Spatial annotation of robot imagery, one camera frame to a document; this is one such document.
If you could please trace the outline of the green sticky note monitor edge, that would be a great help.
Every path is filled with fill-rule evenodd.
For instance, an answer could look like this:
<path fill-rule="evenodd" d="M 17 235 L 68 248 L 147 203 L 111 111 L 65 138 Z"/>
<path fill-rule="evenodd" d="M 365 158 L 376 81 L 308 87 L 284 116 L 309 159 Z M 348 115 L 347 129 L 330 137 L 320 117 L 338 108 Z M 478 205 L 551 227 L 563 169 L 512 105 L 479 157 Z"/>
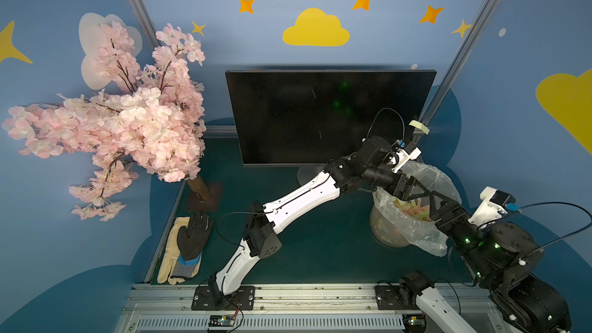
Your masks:
<path fill-rule="evenodd" d="M 418 120 L 411 120 L 409 122 L 409 125 L 412 126 L 413 128 L 415 128 L 416 130 L 420 130 L 425 135 L 430 134 L 430 128 L 428 128 L 426 125 L 419 122 Z"/>

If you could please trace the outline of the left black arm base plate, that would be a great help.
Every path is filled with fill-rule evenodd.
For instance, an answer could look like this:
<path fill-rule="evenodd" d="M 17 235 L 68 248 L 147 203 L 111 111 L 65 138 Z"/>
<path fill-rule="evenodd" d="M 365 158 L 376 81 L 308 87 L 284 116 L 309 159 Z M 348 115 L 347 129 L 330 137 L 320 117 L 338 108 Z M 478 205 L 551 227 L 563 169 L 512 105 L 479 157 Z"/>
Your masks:
<path fill-rule="evenodd" d="M 237 291 L 223 296 L 217 288 L 208 285 L 198 286 L 191 303 L 192 311 L 230 311 L 239 308 L 241 311 L 252 311 L 254 308 L 256 288 L 240 286 Z"/>

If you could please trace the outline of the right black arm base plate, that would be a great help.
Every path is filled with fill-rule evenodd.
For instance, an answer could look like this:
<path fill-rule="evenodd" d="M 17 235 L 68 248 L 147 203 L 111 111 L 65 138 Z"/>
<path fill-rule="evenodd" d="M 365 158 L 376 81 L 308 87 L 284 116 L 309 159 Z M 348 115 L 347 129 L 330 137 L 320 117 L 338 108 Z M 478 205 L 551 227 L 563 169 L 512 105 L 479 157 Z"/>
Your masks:
<path fill-rule="evenodd" d="M 376 304 L 379 311 L 416 310 L 412 296 L 398 285 L 376 285 Z"/>

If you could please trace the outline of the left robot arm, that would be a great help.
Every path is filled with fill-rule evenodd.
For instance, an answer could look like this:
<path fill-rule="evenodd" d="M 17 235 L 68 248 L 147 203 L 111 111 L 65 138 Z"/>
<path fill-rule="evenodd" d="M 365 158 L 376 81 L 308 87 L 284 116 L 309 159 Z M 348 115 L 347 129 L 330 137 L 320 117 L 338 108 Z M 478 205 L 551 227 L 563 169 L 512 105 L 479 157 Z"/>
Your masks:
<path fill-rule="evenodd" d="M 399 200 L 410 201 L 421 197 L 430 199 L 430 217 L 436 220 L 436 199 L 442 206 L 458 202 L 437 191 L 429 191 L 415 177 L 400 170 L 421 151 L 414 145 L 394 149 L 388 140 L 371 137 L 347 157 L 330 161 L 308 183 L 286 196 L 266 203 L 257 201 L 249 215 L 244 235 L 237 251 L 217 274 L 209 279 L 209 290 L 214 302 L 230 298 L 241 282 L 261 259 L 275 254 L 281 247 L 278 236 L 292 222 L 316 207 L 368 184 L 379 187 Z"/>

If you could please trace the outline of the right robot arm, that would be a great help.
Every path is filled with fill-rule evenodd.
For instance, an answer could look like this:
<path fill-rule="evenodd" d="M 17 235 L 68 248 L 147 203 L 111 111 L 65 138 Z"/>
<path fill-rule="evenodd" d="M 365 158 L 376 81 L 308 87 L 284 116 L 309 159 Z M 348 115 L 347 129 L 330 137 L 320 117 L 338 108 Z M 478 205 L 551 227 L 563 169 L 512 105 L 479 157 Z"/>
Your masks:
<path fill-rule="evenodd" d="M 533 274 L 544 251 L 520 226 L 498 219 L 470 222 L 457 202 L 431 206 L 436 227 L 453 242 L 474 275 L 474 285 L 487 290 L 504 321 L 520 332 L 569 332 L 567 301 L 557 289 Z"/>

